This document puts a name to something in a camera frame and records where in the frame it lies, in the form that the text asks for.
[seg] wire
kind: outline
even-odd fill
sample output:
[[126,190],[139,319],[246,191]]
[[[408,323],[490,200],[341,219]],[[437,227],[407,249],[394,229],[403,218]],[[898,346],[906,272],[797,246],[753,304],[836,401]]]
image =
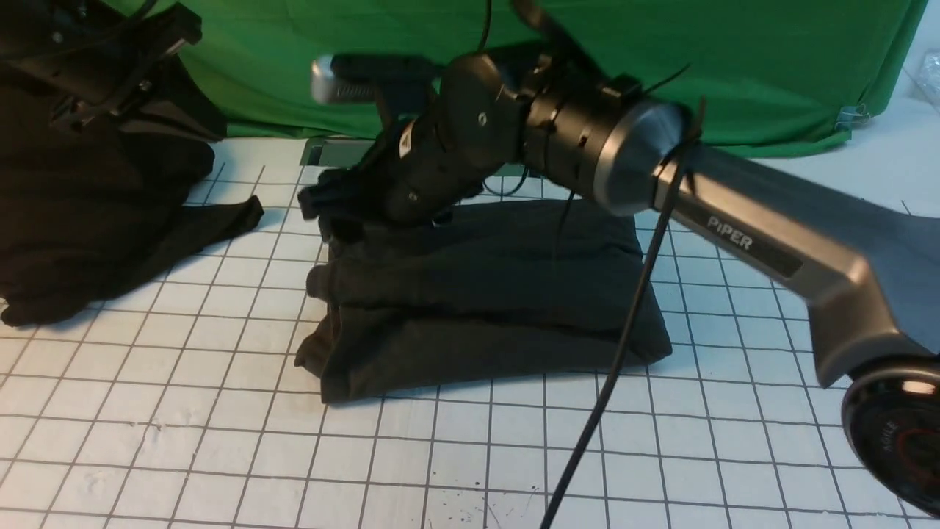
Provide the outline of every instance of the wire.
[[153,10],[153,7],[156,6],[157,0],[144,0],[144,3],[141,7],[135,11],[132,15],[124,19],[123,21],[103,30],[97,35],[87,36],[70,44],[47,44],[40,46],[39,48],[34,48],[32,50],[19,52],[15,54],[9,54],[5,56],[0,56],[0,63],[3,62],[19,62],[22,60],[32,60],[37,58],[47,58],[51,56],[61,56],[65,54],[71,54],[78,51],[85,50],[87,48],[93,48],[95,46],[100,46],[108,42],[109,40],[116,39],[120,37],[121,34],[132,29],[134,26],[140,24],[144,17]]
[[[627,321],[623,326],[623,332],[620,334],[620,341],[617,345],[617,351],[614,354],[614,363],[610,368],[610,372],[607,374],[607,379],[604,381],[600,393],[598,394],[597,403],[594,405],[594,409],[587,418],[587,423],[585,424],[584,430],[581,432],[581,437],[574,446],[572,456],[569,458],[568,464],[565,466],[565,471],[558,479],[555,492],[552,493],[552,500],[549,502],[548,508],[545,509],[545,516],[542,518],[540,529],[550,529],[552,527],[552,522],[555,521],[555,516],[558,513],[558,508],[561,506],[561,501],[564,499],[565,493],[568,491],[568,486],[571,484],[571,481],[574,478],[574,472],[577,470],[578,464],[581,462],[581,458],[584,456],[591,438],[594,437],[594,432],[597,430],[597,426],[601,422],[601,417],[607,408],[607,404],[610,402],[610,397],[614,393],[614,386],[617,385],[617,380],[620,376],[620,370],[623,369],[623,364],[627,360],[627,346],[630,343],[630,334],[633,331],[634,325],[636,323],[636,316],[639,313],[640,305],[642,304],[643,299],[646,296],[647,289],[650,286],[652,269],[656,265],[656,258],[659,256],[659,250],[663,245],[663,239],[666,238],[666,229],[669,226],[669,218],[672,216],[672,211],[676,207],[676,201],[679,197],[679,189],[682,187],[682,180],[686,177],[688,172],[686,167],[687,157],[688,154],[696,147],[699,139],[701,138],[701,120],[704,116],[704,107],[705,104],[703,101],[699,106],[697,122],[690,128],[689,133],[686,135],[683,142],[680,143],[680,145],[670,156],[670,158],[676,160],[675,173],[673,174],[672,182],[669,183],[669,188],[666,191],[666,197],[663,200],[663,206],[660,210],[659,219],[656,221],[656,229],[653,231],[650,247],[647,249],[646,262],[643,264],[643,270],[640,273],[640,282],[636,286],[634,299],[630,304],[630,310],[627,312]],[[661,166],[659,171],[660,174],[657,175],[657,180],[658,177],[662,175],[663,170],[666,169],[668,161],[669,160],[667,158],[667,160]]]
[[487,191],[488,193],[490,193],[491,195],[496,195],[497,197],[502,197],[502,198],[511,197],[512,195],[515,195],[516,193],[519,192],[520,189],[523,188],[523,184],[525,184],[525,179],[527,179],[527,178],[529,177],[529,174],[530,174],[530,173],[531,173],[531,171],[529,170],[529,168],[524,168],[524,169],[523,169],[523,177],[522,177],[521,179],[519,179],[519,183],[516,184],[516,186],[513,187],[512,190],[511,190],[509,193],[502,193],[502,192],[497,193],[496,191],[493,191],[493,189],[490,187],[489,184],[486,183],[485,180],[483,181],[483,187],[484,187],[484,188],[486,189],[486,191]]
[[479,36],[477,51],[482,52],[486,47],[486,41],[490,38],[490,26],[493,24],[493,0],[484,0],[486,12],[483,15],[483,32]]

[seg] robotic arm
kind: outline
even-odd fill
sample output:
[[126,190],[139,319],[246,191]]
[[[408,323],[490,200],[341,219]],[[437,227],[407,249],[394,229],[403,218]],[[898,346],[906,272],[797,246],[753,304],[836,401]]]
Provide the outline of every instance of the robotic arm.
[[[306,218],[432,222],[504,164],[524,164],[612,215],[663,207],[690,110],[632,77],[607,78],[544,11],[514,6],[543,40],[443,68],[415,56],[314,63],[317,101],[375,101],[384,130],[357,166],[325,171],[302,191]],[[940,220],[705,145],[688,159],[673,218],[807,302],[820,384],[854,380],[843,422],[856,454],[940,516]]]

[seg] green backdrop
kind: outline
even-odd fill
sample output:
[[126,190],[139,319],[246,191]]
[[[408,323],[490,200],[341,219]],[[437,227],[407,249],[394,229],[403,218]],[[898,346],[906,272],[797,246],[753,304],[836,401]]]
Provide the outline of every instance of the green backdrop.
[[[109,0],[129,12],[142,0]],[[171,1],[163,0],[161,7]],[[494,0],[490,44],[535,37]],[[182,57],[233,136],[372,137],[368,106],[321,106],[311,61],[342,52],[473,49],[483,0],[183,0],[204,40]],[[706,140],[745,155],[820,152],[849,137],[839,110],[885,109],[927,0],[542,0],[610,73],[647,82],[692,69],[660,95],[709,102]]]

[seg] crumpled black clothing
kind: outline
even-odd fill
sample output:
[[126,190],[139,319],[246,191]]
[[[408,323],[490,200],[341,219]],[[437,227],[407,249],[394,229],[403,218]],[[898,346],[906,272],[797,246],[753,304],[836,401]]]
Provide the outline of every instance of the crumpled black clothing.
[[192,186],[212,172],[208,144],[124,134],[104,119],[81,135],[56,131],[49,115],[57,98],[0,71],[3,323],[67,320],[258,225],[256,198],[183,207]]
[[[564,203],[507,201],[455,208],[450,224],[366,231],[344,240],[321,219],[330,259],[307,293],[327,314],[295,365],[337,403],[453,382],[606,370],[642,268],[633,219],[578,200],[553,259]],[[647,291],[628,364],[671,353]]]

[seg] white surface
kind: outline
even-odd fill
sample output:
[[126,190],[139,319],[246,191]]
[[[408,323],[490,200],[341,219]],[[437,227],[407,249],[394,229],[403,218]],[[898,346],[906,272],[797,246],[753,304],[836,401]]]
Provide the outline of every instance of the white surface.
[[[910,77],[936,47],[933,2],[883,116],[835,152],[767,163],[940,216],[940,110]],[[291,207],[317,174],[292,163],[303,147],[228,141],[194,191],[258,195],[256,232],[68,324],[0,328],[0,527],[538,525],[600,380],[323,406],[291,357],[324,314],[303,291],[321,238]],[[637,220],[644,245],[653,221]],[[621,379],[556,526],[938,527],[860,469],[838,423],[844,381],[814,382],[802,303],[689,232],[666,242],[654,288],[675,353]]]

